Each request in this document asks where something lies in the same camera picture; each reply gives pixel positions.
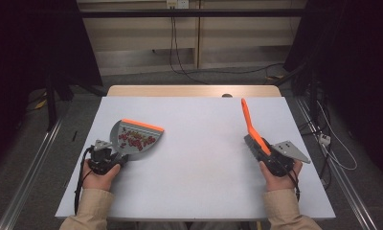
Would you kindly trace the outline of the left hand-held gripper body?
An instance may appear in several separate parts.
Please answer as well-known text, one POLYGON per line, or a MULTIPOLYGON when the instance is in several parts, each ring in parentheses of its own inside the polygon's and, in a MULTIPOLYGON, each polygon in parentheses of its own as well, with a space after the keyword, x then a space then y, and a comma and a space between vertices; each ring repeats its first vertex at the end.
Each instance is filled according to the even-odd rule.
POLYGON ((90 169, 98 175, 105 175, 119 163, 118 153, 112 152, 112 144, 97 140, 90 149, 90 169))

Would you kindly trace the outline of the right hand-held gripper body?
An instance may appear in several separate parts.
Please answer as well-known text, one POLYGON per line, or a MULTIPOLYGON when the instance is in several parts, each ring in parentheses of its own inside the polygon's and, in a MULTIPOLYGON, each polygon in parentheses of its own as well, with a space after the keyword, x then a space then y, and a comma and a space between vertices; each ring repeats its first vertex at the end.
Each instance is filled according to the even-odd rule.
POLYGON ((293 170, 295 161, 309 164, 311 160, 298 149, 291 141, 283 141, 272 145, 272 162, 264 163, 267 169, 275 176, 283 177, 293 170))

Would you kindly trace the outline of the red beans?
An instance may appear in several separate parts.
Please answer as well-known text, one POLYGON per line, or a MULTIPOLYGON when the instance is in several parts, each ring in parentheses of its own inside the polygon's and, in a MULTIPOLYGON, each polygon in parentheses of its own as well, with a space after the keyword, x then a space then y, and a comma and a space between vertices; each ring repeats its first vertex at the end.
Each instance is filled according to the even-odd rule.
POLYGON ((143 151, 157 141, 157 138, 139 130, 120 127, 118 132, 118 147, 126 152, 143 151))

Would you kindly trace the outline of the grey dustpan with orange edge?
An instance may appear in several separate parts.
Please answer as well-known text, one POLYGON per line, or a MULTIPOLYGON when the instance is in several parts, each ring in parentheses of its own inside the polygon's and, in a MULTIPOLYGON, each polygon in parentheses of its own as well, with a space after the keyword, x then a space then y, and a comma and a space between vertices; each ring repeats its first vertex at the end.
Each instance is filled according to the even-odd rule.
POLYGON ((163 133, 162 127, 121 119, 111 129, 110 142, 120 157, 140 160, 147 156, 163 133))

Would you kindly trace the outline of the orange brush with grey bristles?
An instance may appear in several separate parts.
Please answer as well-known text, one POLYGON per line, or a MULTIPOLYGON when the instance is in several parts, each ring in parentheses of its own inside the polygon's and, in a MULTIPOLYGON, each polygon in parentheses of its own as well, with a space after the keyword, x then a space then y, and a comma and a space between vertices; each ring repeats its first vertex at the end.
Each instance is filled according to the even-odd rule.
POLYGON ((244 99, 241 99, 241 107, 242 107, 242 112, 245 119, 245 123, 247 125, 247 131, 248 131, 248 134, 244 137, 244 140, 247 146, 249 147, 250 151, 259 160, 259 157, 258 157, 259 150, 263 150, 265 152, 266 145, 263 142, 263 138, 259 135, 259 133, 255 130, 255 128, 252 125, 249 108, 248 108, 247 102, 244 99))

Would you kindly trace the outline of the person's right hand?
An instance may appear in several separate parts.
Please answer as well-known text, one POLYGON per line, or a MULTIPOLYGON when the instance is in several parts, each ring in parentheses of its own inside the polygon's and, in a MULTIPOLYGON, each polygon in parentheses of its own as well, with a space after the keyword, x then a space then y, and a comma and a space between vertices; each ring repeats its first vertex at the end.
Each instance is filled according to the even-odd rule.
POLYGON ((265 178, 266 189, 268 192, 294 189, 298 185, 298 175, 300 174, 302 167, 303 163, 296 160, 293 170, 289 173, 289 175, 277 177, 269 172, 266 165, 262 161, 259 162, 259 168, 265 178))

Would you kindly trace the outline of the person's left hand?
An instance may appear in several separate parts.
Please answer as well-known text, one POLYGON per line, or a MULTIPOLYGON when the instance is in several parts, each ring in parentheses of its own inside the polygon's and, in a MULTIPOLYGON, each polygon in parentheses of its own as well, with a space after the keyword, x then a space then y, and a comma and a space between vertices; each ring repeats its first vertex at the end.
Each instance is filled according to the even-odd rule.
POLYGON ((104 175, 95 174, 89 167, 88 159, 85 160, 83 165, 83 189, 98 189, 103 191, 110 191, 112 182, 117 174, 120 172, 121 166, 115 165, 108 173, 104 175))

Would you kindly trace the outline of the white table board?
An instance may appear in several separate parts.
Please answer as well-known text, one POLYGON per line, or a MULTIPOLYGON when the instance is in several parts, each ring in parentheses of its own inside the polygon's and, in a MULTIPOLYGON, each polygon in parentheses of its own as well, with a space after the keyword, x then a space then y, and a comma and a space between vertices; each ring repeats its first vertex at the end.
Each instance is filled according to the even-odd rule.
POLYGON ((115 178, 114 220, 265 219, 265 180, 245 144, 241 98, 105 97, 85 143, 122 118, 162 127, 115 178))

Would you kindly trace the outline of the black metal stand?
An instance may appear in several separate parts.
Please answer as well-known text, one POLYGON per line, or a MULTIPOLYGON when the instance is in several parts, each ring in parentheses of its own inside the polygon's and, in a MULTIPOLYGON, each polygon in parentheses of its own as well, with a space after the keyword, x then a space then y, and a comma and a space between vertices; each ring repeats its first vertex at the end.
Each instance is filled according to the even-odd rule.
POLYGON ((48 131, 51 131, 56 124, 56 100, 55 100, 55 89, 52 83, 52 77, 48 75, 46 77, 46 95, 48 105, 48 131))

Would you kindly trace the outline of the black curtain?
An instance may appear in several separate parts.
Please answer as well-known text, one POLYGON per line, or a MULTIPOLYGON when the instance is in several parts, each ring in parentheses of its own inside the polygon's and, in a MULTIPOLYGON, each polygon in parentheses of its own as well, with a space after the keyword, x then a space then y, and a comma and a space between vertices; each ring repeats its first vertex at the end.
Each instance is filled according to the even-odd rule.
POLYGON ((307 0, 284 68, 312 70, 383 172, 383 0, 307 0))
POLYGON ((22 121, 29 94, 102 85, 77 0, 0 0, 0 159, 22 121))

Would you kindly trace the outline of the black horizontal bar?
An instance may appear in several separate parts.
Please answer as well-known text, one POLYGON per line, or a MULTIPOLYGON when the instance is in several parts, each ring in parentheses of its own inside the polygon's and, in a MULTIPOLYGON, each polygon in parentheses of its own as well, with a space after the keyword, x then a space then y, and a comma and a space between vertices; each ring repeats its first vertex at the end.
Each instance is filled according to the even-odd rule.
POLYGON ((127 17, 300 17, 309 14, 304 9, 265 10, 116 10, 81 11, 84 18, 127 17))

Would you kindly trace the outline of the aluminium floor rail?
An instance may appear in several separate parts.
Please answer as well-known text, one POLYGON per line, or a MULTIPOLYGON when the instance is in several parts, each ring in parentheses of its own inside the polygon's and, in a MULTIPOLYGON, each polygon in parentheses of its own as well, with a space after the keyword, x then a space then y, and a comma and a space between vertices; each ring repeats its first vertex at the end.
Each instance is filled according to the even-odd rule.
POLYGON ((24 175, 23 180, 18 186, 5 213, 0 219, 0 230, 13 230, 27 202, 43 163, 58 135, 62 121, 62 118, 57 119, 52 128, 46 132, 46 135, 34 156, 33 162, 24 175))
POLYGON ((357 160, 353 156, 352 152, 348 149, 348 147, 341 141, 341 139, 334 132, 333 128, 331 127, 330 121, 328 120, 327 115, 325 111, 323 110, 321 104, 316 103, 316 107, 321 110, 322 117, 326 121, 326 124, 330 131, 331 136, 346 150, 346 152, 351 157, 354 163, 353 167, 344 166, 338 160, 338 157, 333 151, 331 145, 325 147, 324 145, 318 142, 319 135, 323 134, 323 132, 321 131, 321 128, 318 125, 316 125, 315 122, 310 118, 310 108, 307 102, 305 101, 305 99, 296 99, 296 103, 299 109, 301 110, 310 131, 311 132, 319 131, 318 135, 314 135, 316 143, 321 148, 323 156, 327 158, 327 162, 329 164, 331 173, 334 175, 338 185, 341 188, 341 191, 346 197, 352 212, 354 213, 359 224, 361 225, 361 229, 362 230, 377 230, 377 227, 372 219, 372 216, 368 208, 366 207, 361 196, 356 192, 355 188, 353 187, 352 183, 350 182, 347 176, 348 172, 354 172, 358 167, 357 160))

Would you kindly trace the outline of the white wall socket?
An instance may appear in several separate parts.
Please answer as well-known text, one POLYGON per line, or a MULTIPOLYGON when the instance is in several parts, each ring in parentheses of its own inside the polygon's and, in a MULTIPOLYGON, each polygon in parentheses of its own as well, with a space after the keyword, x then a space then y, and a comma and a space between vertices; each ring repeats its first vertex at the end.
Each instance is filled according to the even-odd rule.
POLYGON ((166 0, 168 9, 185 10, 190 6, 189 0, 166 0))

